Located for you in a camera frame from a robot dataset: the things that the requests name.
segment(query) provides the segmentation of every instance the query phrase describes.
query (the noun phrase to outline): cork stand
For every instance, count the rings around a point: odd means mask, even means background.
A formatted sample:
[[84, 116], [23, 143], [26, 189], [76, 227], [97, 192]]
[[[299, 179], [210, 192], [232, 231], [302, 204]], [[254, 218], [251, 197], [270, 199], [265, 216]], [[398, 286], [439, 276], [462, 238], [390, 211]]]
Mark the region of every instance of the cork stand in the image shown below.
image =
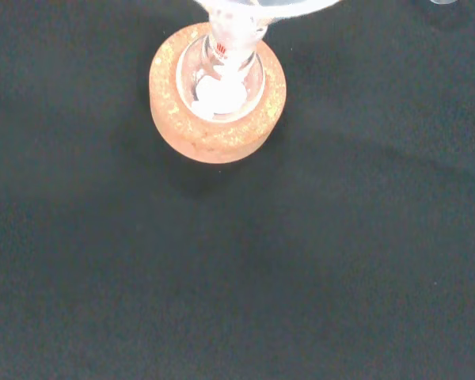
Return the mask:
[[281, 116], [287, 88], [278, 59], [261, 41], [257, 52], [266, 82], [255, 109], [231, 123], [211, 123], [195, 116], [177, 92], [176, 67], [183, 50], [209, 28], [209, 23], [183, 28], [158, 49], [150, 68], [150, 107], [158, 132], [174, 150], [192, 160], [222, 164], [241, 160], [260, 148]]

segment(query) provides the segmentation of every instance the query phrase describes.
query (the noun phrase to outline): glassware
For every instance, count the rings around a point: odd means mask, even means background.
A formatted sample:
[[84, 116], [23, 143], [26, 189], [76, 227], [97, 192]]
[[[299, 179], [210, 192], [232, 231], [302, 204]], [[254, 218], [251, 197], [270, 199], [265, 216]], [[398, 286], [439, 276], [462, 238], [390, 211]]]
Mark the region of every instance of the glassware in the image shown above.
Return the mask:
[[431, 0], [431, 2], [434, 2], [435, 4], [438, 4], [440, 6], [452, 4], [453, 2], [456, 2], [456, 1], [457, 0]]
[[211, 31], [189, 44], [177, 63], [181, 100], [199, 118], [229, 123], [248, 115], [264, 92], [256, 46], [268, 26], [333, 6], [339, 0], [195, 0]]

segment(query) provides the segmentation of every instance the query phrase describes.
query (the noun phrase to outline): black tablecloth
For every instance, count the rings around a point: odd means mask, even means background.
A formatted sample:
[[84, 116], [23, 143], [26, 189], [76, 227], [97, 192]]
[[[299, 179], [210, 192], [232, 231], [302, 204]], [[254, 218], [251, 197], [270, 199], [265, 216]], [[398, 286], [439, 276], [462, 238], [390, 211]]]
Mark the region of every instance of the black tablecloth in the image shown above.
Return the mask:
[[232, 165], [150, 116], [188, 0], [0, 2], [0, 379], [475, 379], [475, 0], [273, 25]]

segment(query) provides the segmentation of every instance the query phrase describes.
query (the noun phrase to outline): glass flask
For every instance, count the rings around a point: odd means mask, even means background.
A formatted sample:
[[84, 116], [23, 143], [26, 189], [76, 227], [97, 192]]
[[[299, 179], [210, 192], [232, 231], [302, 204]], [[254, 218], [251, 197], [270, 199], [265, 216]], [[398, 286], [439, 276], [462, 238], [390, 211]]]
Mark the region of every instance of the glass flask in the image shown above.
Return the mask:
[[333, 6], [339, 0], [194, 0], [211, 31], [190, 43], [177, 63], [176, 86], [199, 118], [230, 123], [248, 115], [264, 92], [257, 43], [278, 20]]

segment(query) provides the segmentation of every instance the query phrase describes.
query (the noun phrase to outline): red label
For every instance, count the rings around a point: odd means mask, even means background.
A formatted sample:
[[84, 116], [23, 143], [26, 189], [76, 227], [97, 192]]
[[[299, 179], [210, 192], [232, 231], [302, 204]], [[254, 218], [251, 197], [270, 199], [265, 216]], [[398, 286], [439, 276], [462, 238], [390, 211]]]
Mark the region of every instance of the red label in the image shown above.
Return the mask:
[[223, 46], [221, 43], [217, 43], [216, 44], [216, 53], [218, 54], [218, 56], [220, 58], [227, 58], [225, 56], [225, 53], [226, 53], [227, 49], [225, 48], [225, 46]]

